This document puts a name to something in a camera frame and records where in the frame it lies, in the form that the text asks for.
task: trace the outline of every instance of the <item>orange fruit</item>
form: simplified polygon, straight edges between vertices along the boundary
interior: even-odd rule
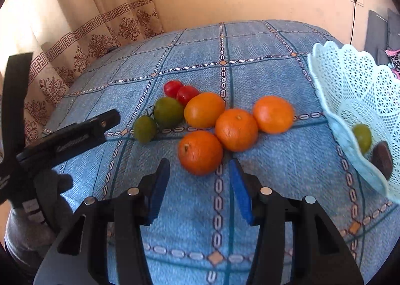
[[[286,132],[293,125],[295,111],[285,99],[265,96],[253,106],[253,116],[259,129],[268,134]]]
[[[244,152],[257,141],[259,129],[253,116],[242,109],[229,109],[219,116],[215,135],[232,152]]]
[[[225,111],[225,101],[215,93],[200,93],[191,99],[183,115],[187,124],[195,128],[211,128]]]
[[[202,176],[215,171],[224,150],[212,133],[199,130],[187,134],[179,142],[177,154],[181,165],[190,173]]]

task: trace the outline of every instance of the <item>perforated basket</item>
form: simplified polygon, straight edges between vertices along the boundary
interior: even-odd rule
[[[315,44],[308,64],[329,126],[348,160],[376,191],[400,203],[400,81],[368,52],[351,45],[339,49],[332,41]],[[373,136],[365,156],[351,130],[359,123],[369,126]],[[369,162],[382,140],[393,156],[389,181]]]

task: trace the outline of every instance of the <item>black power cord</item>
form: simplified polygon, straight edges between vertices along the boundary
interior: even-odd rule
[[[352,29],[351,29],[350,44],[351,44],[351,42],[353,41],[354,23],[355,23],[355,19],[356,19],[356,13],[355,13],[355,11],[356,11],[356,3],[357,3],[357,0],[353,0],[353,2],[354,2],[354,13],[353,13],[353,27],[352,27]]]

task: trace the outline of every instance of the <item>brown object in basket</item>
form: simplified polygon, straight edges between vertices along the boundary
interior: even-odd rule
[[[371,163],[382,172],[386,180],[389,180],[393,172],[393,158],[388,143],[381,141],[372,151]]]

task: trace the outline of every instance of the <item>green fruit in basket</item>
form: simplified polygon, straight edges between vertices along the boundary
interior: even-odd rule
[[[158,99],[154,105],[154,120],[161,128],[174,128],[183,120],[183,106],[173,98]]]
[[[367,125],[358,124],[353,127],[353,133],[358,141],[359,149],[364,155],[368,152],[373,141],[371,131]]]
[[[147,144],[157,135],[157,125],[153,118],[141,116],[136,119],[133,131],[138,141],[142,144]]]

